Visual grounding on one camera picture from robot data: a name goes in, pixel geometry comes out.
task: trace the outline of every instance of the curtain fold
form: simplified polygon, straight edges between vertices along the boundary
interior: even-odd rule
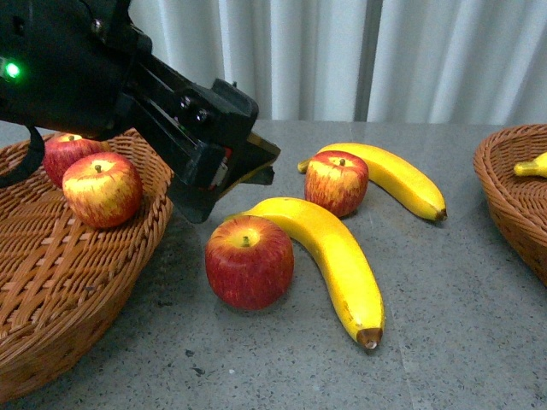
[[[547,122],[547,2],[132,0],[153,53],[259,118]]]

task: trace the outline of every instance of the gray table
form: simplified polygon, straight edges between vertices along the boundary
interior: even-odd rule
[[[491,222],[473,171],[479,141],[499,128],[258,121],[282,149],[274,184],[240,185],[202,225],[175,211],[104,338],[5,408],[547,408],[547,293]],[[2,124],[0,143],[26,138],[14,130]],[[371,184],[345,220],[384,297],[385,336],[372,354],[344,332],[301,246],[289,292],[259,313],[219,302],[203,268],[203,246],[224,216],[270,196],[302,197],[297,162],[347,140],[421,168],[449,213],[428,224]]]

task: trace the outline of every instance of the woven basket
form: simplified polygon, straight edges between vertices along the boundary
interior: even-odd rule
[[[547,285],[547,179],[517,177],[513,166],[547,151],[547,124],[505,128],[477,147],[473,165],[497,228]]]
[[[116,228],[94,230],[75,219],[42,167],[0,189],[0,403],[76,364],[110,327],[165,231],[171,169],[134,130],[109,143],[144,184],[141,208]],[[27,145],[0,150],[0,174]]]

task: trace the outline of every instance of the yellow banana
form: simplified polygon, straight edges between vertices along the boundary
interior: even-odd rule
[[[308,250],[345,330],[365,349],[378,345],[385,322],[382,295],[359,243],[339,218],[290,197],[268,198],[240,214],[271,220]]]
[[[519,177],[544,177],[547,178],[547,152],[538,155],[531,161],[517,162],[513,168],[515,175]]]
[[[445,220],[446,205],[438,187],[419,169],[385,149],[364,143],[333,143],[321,151],[338,150],[361,157],[368,165],[368,178],[386,190],[413,214],[433,221]],[[306,173],[309,159],[298,163]]]

